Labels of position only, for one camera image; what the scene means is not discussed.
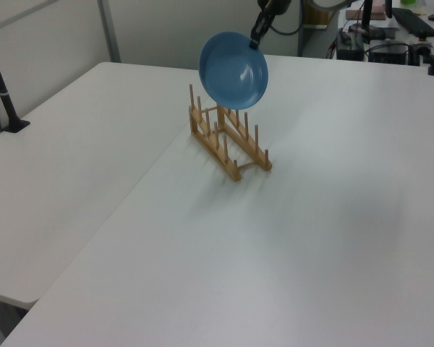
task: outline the desk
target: desk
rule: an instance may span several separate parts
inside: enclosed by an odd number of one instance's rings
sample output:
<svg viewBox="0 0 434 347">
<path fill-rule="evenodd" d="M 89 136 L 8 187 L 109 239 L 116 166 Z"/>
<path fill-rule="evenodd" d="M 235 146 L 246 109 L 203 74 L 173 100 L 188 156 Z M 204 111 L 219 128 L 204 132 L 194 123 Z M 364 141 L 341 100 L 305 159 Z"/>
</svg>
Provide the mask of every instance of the desk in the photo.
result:
<svg viewBox="0 0 434 347">
<path fill-rule="evenodd" d="M 429 24 L 434 29 L 434 21 L 430 21 L 427 19 L 427 16 L 429 14 L 434 14 L 434 0 L 427 0 L 426 5 L 424 5 L 423 7 L 418 7 L 417 5 L 404 6 L 404 5 L 400 4 L 399 0 L 393 0 L 393 7 L 403 7 L 403 8 L 411 9 L 412 11 L 415 11 L 417 9 L 422 8 L 423 11 L 425 12 L 425 15 L 420 16 L 420 18 L 422 20 L 424 20 L 427 24 Z M 391 19 L 386 20 L 386 21 L 390 23 L 388 25 L 388 27 L 397 27 L 398 28 L 398 30 L 396 31 L 396 37 L 393 40 L 402 41 L 402 42 L 405 42 L 408 44 L 420 43 L 418 41 L 418 38 L 414 35 L 409 34 L 405 28 L 403 28 L 400 24 L 397 23 L 395 18 L 391 18 Z M 355 21 L 353 21 L 353 20 L 346 21 L 346 9 L 342 9 L 339 12 L 338 29 L 341 29 L 344 25 L 346 25 L 344 29 L 345 29 L 345 31 L 347 31 L 348 27 L 351 24 L 353 24 L 354 22 Z M 376 27 L 383 26 L 382 23 L 383 23 L 383 21 L 380 21 L 380 20 L 373 20 L 370 22 L 371 25 L 374 25 Z M 426 42 L 431 43 L 434 47 L 434 37 L 427 38 Z"/>
<path fill-rule="evenodd" d="M 185 126 L 3 347 L 434 346 L 434 77 L 268 66 L 273 170 L 234 183 Z"/>
<path fill-rule="evenodd" d="M 100 64 L 0 134 L 0 300 L 29 309 L 58 278 L 187 123 L 188 82 Z"/>
</svg>

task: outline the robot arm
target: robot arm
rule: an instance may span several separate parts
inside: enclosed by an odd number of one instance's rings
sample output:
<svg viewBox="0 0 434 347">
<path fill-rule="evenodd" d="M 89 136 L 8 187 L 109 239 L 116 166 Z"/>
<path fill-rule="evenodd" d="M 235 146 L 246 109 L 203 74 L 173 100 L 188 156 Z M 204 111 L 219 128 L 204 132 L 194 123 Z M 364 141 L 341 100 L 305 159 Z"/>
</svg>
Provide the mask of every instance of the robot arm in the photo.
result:
<svg viewBox="0 0 434 347">
<path fill-rule="evenodd" d="M 253 49 L 258 49 L 260 40 L 270 29 L 275 16 L 285 13 L 291 0 L 258 0 L 258 4 L 261 11 L 251 30 L 250 47 Z"/>
</svg>

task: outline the white wall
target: white wall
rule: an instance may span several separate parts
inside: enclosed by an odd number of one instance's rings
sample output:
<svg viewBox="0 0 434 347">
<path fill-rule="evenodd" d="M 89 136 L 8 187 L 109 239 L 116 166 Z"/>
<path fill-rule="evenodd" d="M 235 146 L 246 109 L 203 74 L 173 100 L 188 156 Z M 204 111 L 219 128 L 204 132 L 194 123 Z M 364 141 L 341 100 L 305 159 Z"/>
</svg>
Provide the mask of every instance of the white wall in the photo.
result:
<svg viewBox="0 0 434 347">
<path fill-rule="evenodd" d="M 250 35 L 260 11 L 257 0 L 108 0 L 124 63 L 197 69 L 204 43 L 221 31 Z M 299 0 L 273 23 L 279 30 L 299 26 Z M 263 53 L 296 56 L 297 35 L 270 31 Z"/>
<path fill-rule="evenodd" d="M 58 0 L 0 29 L 0 70 L 18 116 L 102 61 L 109 53 L 96 0 Z"/>
</svg>

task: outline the bowl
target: bowl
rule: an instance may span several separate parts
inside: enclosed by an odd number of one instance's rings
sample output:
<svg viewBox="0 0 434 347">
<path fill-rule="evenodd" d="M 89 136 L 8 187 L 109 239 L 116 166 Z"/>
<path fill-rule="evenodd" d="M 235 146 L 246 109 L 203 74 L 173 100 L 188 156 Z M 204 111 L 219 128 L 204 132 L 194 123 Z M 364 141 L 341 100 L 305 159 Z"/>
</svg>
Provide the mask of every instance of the bowl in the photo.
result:
<svg viewBox="0 0 434 347">
<path fill-rule="evenodd" d="M 241 110 L 253 106 L 267 89 L 267 62 L 262 52 L 249 44 L 243 34 L 225 32 L 210 38 L 201 51 L 201 82 L 223 107 Z"/>
</svg>

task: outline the wooden peg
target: wooden peg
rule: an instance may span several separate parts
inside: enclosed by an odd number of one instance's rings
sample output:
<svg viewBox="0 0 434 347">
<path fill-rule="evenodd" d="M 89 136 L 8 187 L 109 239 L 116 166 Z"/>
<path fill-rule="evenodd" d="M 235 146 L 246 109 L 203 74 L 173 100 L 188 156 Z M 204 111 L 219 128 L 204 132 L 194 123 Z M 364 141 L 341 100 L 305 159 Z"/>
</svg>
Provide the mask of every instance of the wooden peg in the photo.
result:
<svg viewBox="0 0 434 347">
<path fill-rule="evenodd" d="M 210 123 L 209 123 L 209 110 L 208 109 L 205 110 L 205 123 L 208 126 L 208 133 L 206 134 L 206 136 L 209 136 L 210 135 Z"/>
<path fill-rule="evenodd" d="M 217 122 L 214 122 L 214 135 L 216 136 L 216 149 L 218 149 L 218 127 L 217 127 Z"/>
<path fill-rule="evenodd" d="M 247 112 L 244 113 L 244 127 L 246 128 L 246 140 L 249 139 L 249 131 L 247 130 Z"/>
<path fill-rule="evenodd" d="M 195 97 L 193 95 L 193 85 L 190 85 L 191 109 L 195 109 Z"/>
<path fill-rule="evenodd" d="M 255 125 L 254 130 L 255 130 L 255 146 L 254 146 L 254 149 L 257 152 L 258 148 L 259 148 L 259 126 L 257 124 Z"/>
<path fill-rule="evenodd" d="M 201 111 L 201 97 L 200 96 L 197 97 L 197 110 L 201 114 L 202 111 Z"/>
<path fill-rule="evenodd" d="M 225 151 L 225 164 L 229 162 L 229 150 L 226 144 L 226 134 L 224 135 L 224 151 Z"/>
</svg>

